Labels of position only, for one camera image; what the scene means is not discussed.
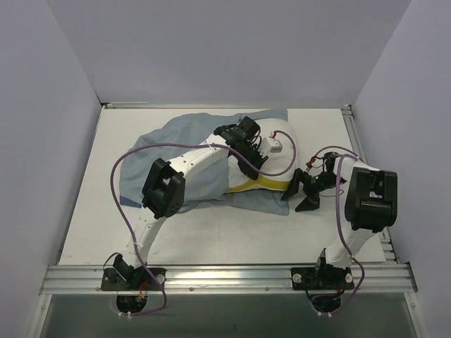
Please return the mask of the white pillow yellow trim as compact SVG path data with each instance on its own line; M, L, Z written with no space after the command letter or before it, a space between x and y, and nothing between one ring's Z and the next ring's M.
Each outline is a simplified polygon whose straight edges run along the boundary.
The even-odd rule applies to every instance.
M280 173L284 171L292 162L293 155L297 155L297 150L293 149L292 139L294 142L295 132L288 121L267 118L257 120L257 124L261 128L260 135L263 139L272 137L276 130L275 140L279 142L282 149L279 152L267 153L268 159L262 165L261 170L265 173ZM237 159L234 156L228 158L228 190L227 193L244 192L252 189L269 189L273 191L285 191L297 169L297 159L293 162L290 169L282 175L275 177L259 174L256 180L251 180L245 176L238 167Z

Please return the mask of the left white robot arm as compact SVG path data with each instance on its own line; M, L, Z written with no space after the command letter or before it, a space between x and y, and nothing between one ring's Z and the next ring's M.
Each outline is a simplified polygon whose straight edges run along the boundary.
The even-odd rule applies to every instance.
M142 188L142 205L153 213L153 218L139 231L140 237L135 235L123 209L117 204L131 236L127 249L118 254L113 263L117 280L124 288L136 289L142 283L139 268L146 265L144 259L163 223L183 206L185 185L196 174L234 156L241 173L252 180L258 178L271 147L276 144L270 137L261 138L255 144L260 130L255 121L244 117L237 125L217 127L199 145L181 144L179 147L188 149L187 153L168 161L158 158L152 163Z

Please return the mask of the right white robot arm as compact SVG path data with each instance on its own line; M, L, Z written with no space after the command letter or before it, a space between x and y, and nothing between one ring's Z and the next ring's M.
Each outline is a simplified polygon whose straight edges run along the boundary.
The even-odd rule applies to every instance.
M338 238L321 252L312 271L314 283L328 288L343 278L355 255L375 234L394 225L397 219L397 173L368 166L356 156L331 151L324 154L322 171L310 175L316 157L300 168L289 182L282 200L302 190L305 198L295 210L315 211L320 207L320 193L335 190L335 219Z

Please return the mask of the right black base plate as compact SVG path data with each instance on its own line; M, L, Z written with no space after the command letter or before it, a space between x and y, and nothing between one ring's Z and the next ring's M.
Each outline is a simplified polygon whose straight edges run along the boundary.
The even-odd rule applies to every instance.
M291 268L291 283L294 290L302 291L342 291L354 289L354 281L349 268L313 267Z

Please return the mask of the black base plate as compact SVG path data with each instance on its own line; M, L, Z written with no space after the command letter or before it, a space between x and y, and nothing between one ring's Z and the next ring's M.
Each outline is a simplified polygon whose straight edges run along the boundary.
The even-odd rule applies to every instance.
M161 290L157 283L143 268L138 268L137 271L133 273L129 282L126 282L113 268L106 268L102 277L100 289L108 292Z
M294 290L302 291L342 291L354 289L354 281L349 268L313 267L291 268L291 283Z

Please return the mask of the aluminium right side rail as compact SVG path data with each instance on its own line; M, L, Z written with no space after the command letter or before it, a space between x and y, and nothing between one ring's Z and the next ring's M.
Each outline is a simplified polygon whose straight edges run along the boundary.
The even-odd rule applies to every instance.
M370 142L383 133L376 130L367 136L350 105L342 109L342 115L356 154L339 157L334 167L334 172L349 184L345 207L335 207L337 221L344 215L349 224L338 228L338 243L330 249L334 266L345 268L369 240L392 240L389 229L397 220L398 178L391 165L376 168L376 160L369 158L376 149Z

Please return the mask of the aluminium rail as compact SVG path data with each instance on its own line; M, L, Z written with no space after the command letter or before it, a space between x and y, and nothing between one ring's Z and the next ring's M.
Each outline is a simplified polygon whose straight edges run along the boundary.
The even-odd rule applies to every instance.
M304 266L291 265L168 265L159 279L172 294L292 294L307 287ZM126 289L109 279L100 265L55 265L47 269L40 292L45 295L136 295L140 287ZM344 288L361 293L410 293L417 291L407 264L352 266Z
M345 268L369 240L392 240L389 229L397 220L398 178L391 165L376 168L376 160L369 158L376 149L370 142L383 133L376 130L367 136L350 105L342 109L342 115L356 154L339 157L334 167L334 172L349 184L345 207L335 207L337 221L344 215L349 224L338 228L338 243L330 249L334 266Z

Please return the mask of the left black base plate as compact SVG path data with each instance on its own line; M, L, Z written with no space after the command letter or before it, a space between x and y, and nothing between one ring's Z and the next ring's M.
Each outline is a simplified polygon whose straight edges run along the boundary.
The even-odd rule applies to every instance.
M108 292L161 290L157 283L143 268L138 268L137 271L133 273L129 282L126 282L113 268L106 268L102 277L100 289Z

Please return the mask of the aluminium front rail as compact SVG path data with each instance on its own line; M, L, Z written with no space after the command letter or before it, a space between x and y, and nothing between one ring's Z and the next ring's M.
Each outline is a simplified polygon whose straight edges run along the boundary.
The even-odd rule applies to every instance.
M168 265L159 279L172 294L292 294L307 287L304 266L291 265ZM55 265L47 269L40 292L45 295L136 295L140 287L126 289L109 279L100 265ZM407 264L352 266L344 288L361 293L410 293L417 291Z

